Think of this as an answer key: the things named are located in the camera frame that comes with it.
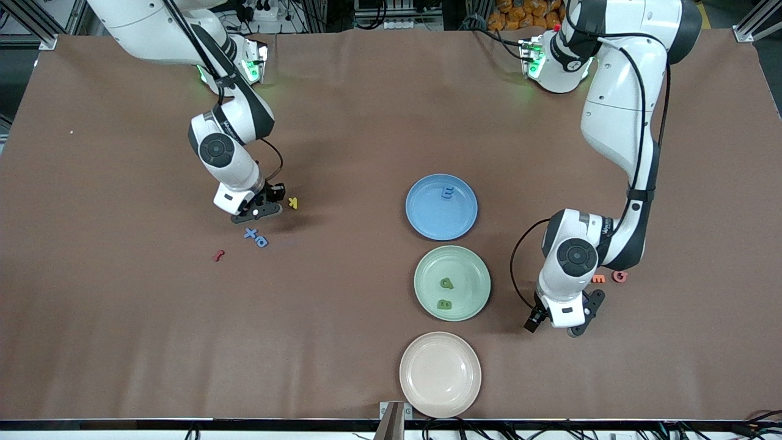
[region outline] brown table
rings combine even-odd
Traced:
[[[467,417],[779,406],[782,123],[752,46],[704,31],[673,67],[646,256],[604,286],[578,339],[522,329],[508,258],[563,207],[621,211],[626,177],[579,132],[588,84],[542,92],[467,32],[281,36],[273,57],[258,89],[300,209],[255,223],[260,249],[211,204],[217,182],[187,143],[215,100],[192,67],[111,38],[41,54],[0,160],[0,417],[376,417],[403,398],[403,350],[434,330],[481,360]],[[480,202],[455,243],[493,292],[463,323],[427,315],[412,289],[439,243],[407,224],[404,197],[435,172]],[[518,258],[528,295],[541,233]]]

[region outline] plate rim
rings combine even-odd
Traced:
[[[467,226],[467,228],[463,232],[460,231],[456,236],[447,236],[447,238],[436,238],[434,236],[431,236],[429,234],[424,233],[423,231],[421,231],[421,229],[419,229],[416,226],[415,222],[413,222],[413,220],[412,220],[412,218],[410,216],[411,194],[413,193],[413,189],[415,189],[416,186],[421,184],[421,182],[425,181],[426,179],[431,179],[431,178],[435,178],[435,177],[438,177],[438,176],[445,176],[447,178],[456,179],[457,181],[459,181],[462,185],[464,185],[467,188],[469,194],[472,196],[472,199],[475,201],[475,215],[473,215],[473,217],[472,217],[471,221],[469,222],[469,225]],[[405,212],[405,215],[407,216],[407,222],[410,223],[411,226],[413,226],[413,229],[415,229],[415,231],[417,233],[423,235],[424,237],[426,237],[426,238],[428,238],[430,240],[435,240],[435,241],[456,240],[457,238],[459,238],[459,237],[463,236],[464,234],[470,232],[470,229],[472,229],[472,227],[475,225],[475,222],[478,220],[478,210],[479,210],[478,196],[475,195],[475,190],[473,190],[472,187],[467,182],[464,181],[464,179],[462,179],[462,178],[460,178],[460,177],[458,177],[456,175],[447,174],[447,173],[434,173],[434,174],[430,174],[430,175],[425,175],[424,177],[420,178],[407,191],[407,196],[405,197],[405,201],[404,201],[404,212]]]
[[[467,356],[468,356],[468,358],[470,358],[470,359],[467,359],[467,360],[468,361],[473,361],[473,360],[475,361],[475,364],[474,364],[474,367],[475,367],[475,379],[473,380],[473,383],[477,383],[477,385],[475,387],[475,395],[473,395],[469,399],[469,402],[465,402],[462,405],[464,408],[461,409],[456,414],[451,414],[451,413],[434,414],[434,413],[425,413],[425,412],[423,412],[418,406],[415,405],[415,403],[413,402],[413,399],[411,399],[411,397],[408,395],[408,394],[412,394],[412,393],[408,393],[407,392],[407,389],[408,389],[407,381],[404,380],[404,377],[403,377],[403,372],[405,370],[404,366],[406,365],[406,363],[410,362],[409,358],[410,358],[411,355],[409,353],[410,353],[410,350],[413,348],[413,346],[415,346],[421,339],[433,337],[433,336],[436,336],[436,335],[443,335],[445,337],[452,338],[457,344],[463,345],[465,348],[467,348]],[[458,416],[459,414],[462,414],[464,411],[469,409],[470,406],[472,406],[473,403],[475,403],[475,400],[478,399],[478,395],[481,392],[481,385],[482,385],[482,382],[483,382],[483,370],[481,368],[480,359],[478,358],[478,353],[475,352],[475,349],[467,341],[465,341],[464,338],[462,338],[460,336],[457,336],[456,334],[452,334],[452,333],[449,333],[449,332],[446,332],[446,331],[439,331],[438,330],[438,331],[433,331],[433,332],[429,332],[429,333],[426,333],[426,334],[422,334],[422,335],[416,337],[407,346],[407,348],[405,348],[404,353],[402,354],[402,359],[400,360],[400,363],[399,363],[399,382],[400,382],[400,386],[402,387],[402,394],[404,394],[404,397],[407,399],[407,401],[418,412],[420,412],[420,413],[422,413],[422,414],[424,414],[426,416],[435,417],[435,418],[438,418],[438,419],[451,418],[451,417]]]
[[[420,273],[420,270],[421,270],[421,264],[423,264],[423,262],[426,259],[426,257],[428,257],[432,252],[439,251],[439,250],[441,250],[441,249],[443,249],[445,247],[455,247],[455,248],[467,251],[470,254],[475,255],[475,257],[478,258],[478,261],[480,261],[483,264],[483,267],[482,267],[483,272],[486,273],[486,278],[489,280],[489,292],[486,294],[486,300],[475,311],[475,313],[471,314],[470,316],[467,316],[466,318],[450,319],[450,318],[443,318],[441,316],[436,315],[434,312],[432,312],[431,310],[429,310],[429,308],[426,307],[426,305],[424,304],[424,301],[421,299],[421,295],[418,293],[418,284],[416,283],[416,280],[418,280],[418,277],[419,277],[419,273]],[[415,266],[415,272],[413,273],[413,291],[415,292],[415,298],[418,299],[418,303],[421,305],[421,307],[424,308],[424,310],[426,310],[426,312],[428,314],[430,314],[431,316],[434,316],[437,319],[440,319],[441,321],[445,321],[447,323],[460,323],[462,321],[466,321],[466,320],[468,320],[470,318],[473,318],[476,315],[478,315],[486,307],[486,304],[489,303],[489,298],[491,297],[491,273],[489,272],[489,267],[486,266],[486,262],[483,261],[483,258],[481,258],[480,255],[476,254],[472,249],[468,249],[467,247],[459,246],[457,244],[444,244],[442,246],[438,246],[438,247],[435,247],[434,249],[430,250],[423,257],[421,257],[421,260],[418,261],[418,264]]]

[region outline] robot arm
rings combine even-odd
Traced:
[[[586,77],[591,57],[598,60],[581,132],[627,173],[629,185],[620,219],[573,209],[551,217],[543,237],[546,261],[537,280],[537,307],[525,326],[530,331],[546,317],[554,327],[582,326],[594,316],[585,306],[584,289],[597,267],[624,270],[643,256],[659,161],[651,115],[667,63],[690,51],[701,26],[689,0],[602,0],[568,8],[578,29],[566,22],[559,32],[547,31],[525,71],[547,90],[563,93]]]
[[[131,55],[164,64],[196,65],[220,102],[191,120],[188,138],[204,167],[220,185],[214,203],[234,223],[277,214],[285,195],[270,186],[244,145],[262,139],[274,127],[274,115],[250,86],[260,80],[266,48],[229,35],[206,8],[224,0],[90,0],[95,14]],[[222,97],[234,99],[222,103]]]

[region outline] gray floor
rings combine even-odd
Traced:
[[[750,0],[702,0],[712,27],[731,27],[752,8]],[[782,10],[770,23],[782,20]],[[755,43],[766,80],[782,110],[782,31]],[[30,80],[36,50],[0,50],[0,114],[13,118]]]

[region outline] green plate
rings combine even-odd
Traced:
[[[486,305],[491,278],[475,252],[461,246],[442,246],[418,263],[413,286],[427,312],[443,321],[464,321]]]

